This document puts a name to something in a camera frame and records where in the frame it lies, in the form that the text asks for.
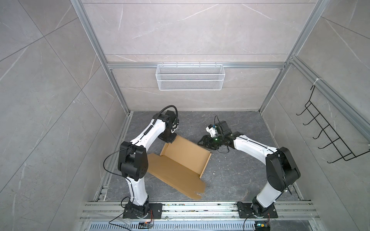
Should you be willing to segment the brown cardboard box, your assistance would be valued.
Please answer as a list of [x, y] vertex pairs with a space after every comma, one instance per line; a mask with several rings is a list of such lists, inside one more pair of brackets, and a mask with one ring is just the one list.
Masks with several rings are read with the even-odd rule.
[[159, 155], [149, 154], [148, 172], [177, 191], [195, 200], [202, 198], [206, 183], [201, 177], [212, 152], [181, 136], [166, 143]]

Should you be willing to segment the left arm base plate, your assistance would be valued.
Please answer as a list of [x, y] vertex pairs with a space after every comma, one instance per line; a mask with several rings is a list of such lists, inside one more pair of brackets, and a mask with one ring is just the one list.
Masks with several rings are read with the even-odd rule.
[[123, 218], [145, 218], [145, 219], [160, 219], [162, 216], [163, 204], [161, 203], [145, 203], [143, 206], [137, 206], [128, 203], [125, 206]]

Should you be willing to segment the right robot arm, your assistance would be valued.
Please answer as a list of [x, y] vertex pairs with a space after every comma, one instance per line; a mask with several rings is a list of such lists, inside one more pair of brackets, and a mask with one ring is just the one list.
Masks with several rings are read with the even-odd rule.
[[285, 147], [275, 148], [257, 142], [240, 132], [232, 132], [226, 121], [219, 121], [206, 127], [198, 146], [218, 150], [227, 146], [261, 161], [266, 166], [267, 183], [262, 191], [253, 198], [251, 212], [253, 216], [263, 217], [273, 207], [275, 201], [290, 185], [301, 177], [300, 170], [290, 150]]

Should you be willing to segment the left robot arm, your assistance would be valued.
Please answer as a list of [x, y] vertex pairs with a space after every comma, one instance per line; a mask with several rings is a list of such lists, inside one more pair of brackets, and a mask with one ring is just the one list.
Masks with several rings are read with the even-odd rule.
[[130, 191], [127, 210], [139, 218], [149, 213], [149, 197], [144, 180], [148, 171], [147, 150], [157, 138], [172, 143], [177, 136], [175, 130], [178, 125], [178, 110], [174, 105], [169, 105], [156, 113], [136, 138], [120, 145], [117, 169], [125, 178]]

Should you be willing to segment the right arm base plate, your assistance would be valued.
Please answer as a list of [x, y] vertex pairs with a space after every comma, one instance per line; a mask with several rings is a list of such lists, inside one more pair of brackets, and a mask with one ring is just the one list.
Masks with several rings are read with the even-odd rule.
[[240, 218], [278, 218], [274, 203], [267, 208], [262, 207], [258, 202], [237, 202], [236, 206]]

